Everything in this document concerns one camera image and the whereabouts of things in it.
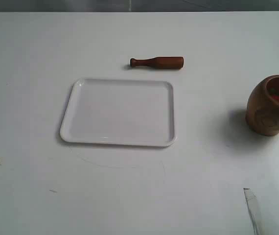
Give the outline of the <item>brown wooden pestle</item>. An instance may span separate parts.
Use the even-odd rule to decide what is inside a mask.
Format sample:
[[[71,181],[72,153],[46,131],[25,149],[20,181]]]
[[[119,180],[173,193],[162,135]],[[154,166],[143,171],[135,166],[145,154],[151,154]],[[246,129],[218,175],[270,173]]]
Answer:
[[[151,59],[130,59],[130,67],[179,70],[184,66],[183,57],[155,57]]]

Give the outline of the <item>white rectangular plastic tray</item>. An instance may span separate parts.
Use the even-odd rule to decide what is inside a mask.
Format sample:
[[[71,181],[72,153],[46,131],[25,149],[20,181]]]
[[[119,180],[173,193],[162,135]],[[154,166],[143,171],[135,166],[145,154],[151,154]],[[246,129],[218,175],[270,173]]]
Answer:
[[[177,138],[173,86],[81,78],[72,86],[59,134],[68,143],[168,147]]]

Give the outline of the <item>clear tape strip right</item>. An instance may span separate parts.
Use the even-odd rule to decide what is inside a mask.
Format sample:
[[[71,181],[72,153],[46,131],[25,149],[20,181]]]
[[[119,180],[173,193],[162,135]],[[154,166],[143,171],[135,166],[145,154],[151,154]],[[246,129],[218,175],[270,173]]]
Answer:
[[[244,188],[244,196],[255,235],[263,235],[263,223],[257,197],[250,188]]]

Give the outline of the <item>brown wooden mortar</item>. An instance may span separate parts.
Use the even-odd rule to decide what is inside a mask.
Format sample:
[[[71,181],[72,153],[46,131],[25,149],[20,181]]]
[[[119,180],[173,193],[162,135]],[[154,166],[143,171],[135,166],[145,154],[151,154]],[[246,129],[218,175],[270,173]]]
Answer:
[[[253,131],[264,136],[279,133],[279,102],[271,98],[272,94],[279,94],[279,75],[263,79],[253,89],[247,103],[247,124]]]

